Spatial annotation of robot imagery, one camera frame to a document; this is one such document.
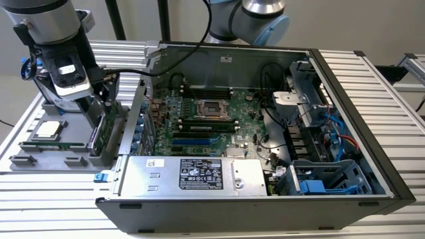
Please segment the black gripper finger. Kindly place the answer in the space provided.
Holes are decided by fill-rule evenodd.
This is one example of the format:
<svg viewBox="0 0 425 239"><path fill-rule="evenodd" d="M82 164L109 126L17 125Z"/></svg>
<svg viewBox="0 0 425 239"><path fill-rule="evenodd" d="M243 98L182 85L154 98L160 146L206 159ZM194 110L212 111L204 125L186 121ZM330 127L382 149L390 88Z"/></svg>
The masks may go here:
<svg viewBox="0 0 425 239"><path fill-rule="evenodd" d="M117 103L117 97L119 92L119 74L111 75L111 80L109 82L109 97L106 102L106 109L111 111L113 106Z"/></svg>

